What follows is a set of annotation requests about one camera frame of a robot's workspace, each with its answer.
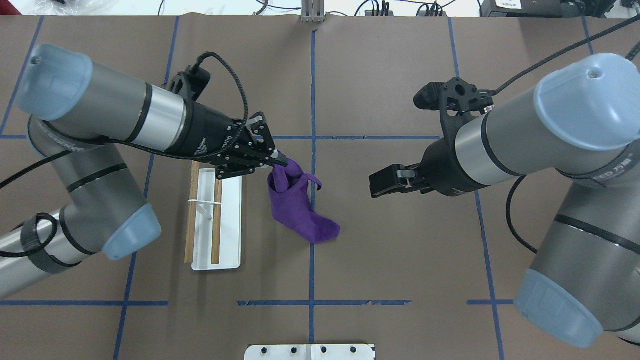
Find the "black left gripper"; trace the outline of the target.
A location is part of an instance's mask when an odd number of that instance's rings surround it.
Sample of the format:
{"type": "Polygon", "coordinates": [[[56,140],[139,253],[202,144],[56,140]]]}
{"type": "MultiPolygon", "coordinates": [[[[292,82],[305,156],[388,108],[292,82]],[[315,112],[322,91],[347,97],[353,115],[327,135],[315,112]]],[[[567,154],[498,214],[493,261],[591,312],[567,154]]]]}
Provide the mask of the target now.
{"type": "MultiPolygon", "coordinates": [[[[190,110],[188,122],[177,141],[179,157],[199,157],[218,151],[233,139],[238,125],[242,123],[196,102],[192,103],[190,110]]],[[[217,180],[254,174],[256,169],[266,167],[288,166],[289,159],[276,147],[263,112],[256,112],[249,117],[247,129],[253,138],[253,149],[257,153],[254,157],[258,162],[215,164],[217,180]]]]}

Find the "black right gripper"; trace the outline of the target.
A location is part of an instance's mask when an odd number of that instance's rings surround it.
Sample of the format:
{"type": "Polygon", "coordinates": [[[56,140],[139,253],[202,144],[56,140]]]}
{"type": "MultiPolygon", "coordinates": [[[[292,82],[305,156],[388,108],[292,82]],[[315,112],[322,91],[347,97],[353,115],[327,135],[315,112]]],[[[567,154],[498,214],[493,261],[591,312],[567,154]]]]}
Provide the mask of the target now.
{"type": "Polygon", "coordinates": [[[454,146],[443,137],[426,148],[417,171],[402,164],[392,164],[370,174],[371,198],[377,199],[411,187],[410,180],[416,177],[416,172],[423,195],[436,191],[444,196],[457,197],[481,188],[481,184],[462,169],[454,146]]]}

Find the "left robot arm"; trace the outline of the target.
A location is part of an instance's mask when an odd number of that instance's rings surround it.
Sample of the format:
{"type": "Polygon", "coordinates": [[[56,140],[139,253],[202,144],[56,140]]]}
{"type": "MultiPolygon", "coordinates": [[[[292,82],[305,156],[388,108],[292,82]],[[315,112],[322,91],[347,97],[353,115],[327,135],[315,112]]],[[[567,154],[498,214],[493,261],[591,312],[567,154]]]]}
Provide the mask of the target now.
{"type": "Polygon", "coordinates": [[[2,187],[52,164],[71,203],[39,212],[1,237],[1,298],[73,269],[96,253],[117,261],[162,226],[117,145],[210,164],[222,180],[287,166],[262,112],[249,116],[237,73],[204,52],[160,88],[51,44],[30,53],[16,96],[42,160],[2,187]]]}

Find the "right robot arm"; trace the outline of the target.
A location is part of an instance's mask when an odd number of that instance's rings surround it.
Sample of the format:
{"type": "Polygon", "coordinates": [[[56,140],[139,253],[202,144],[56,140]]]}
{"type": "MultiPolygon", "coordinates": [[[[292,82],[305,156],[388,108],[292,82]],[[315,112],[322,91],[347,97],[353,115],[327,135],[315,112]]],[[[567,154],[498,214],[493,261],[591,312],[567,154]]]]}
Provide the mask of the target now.
{"type": "Polygon", "coordinates": [[[514,298],[519,314],[570,346],[604,332],[639,344],[639,71],[601,53],[554,71],[491,111],[493,93],[454,77],[413,99],[443,136],[421,161],[369,176],[373,198],[456,197],[542,170],[572,184],[514,298]]]}

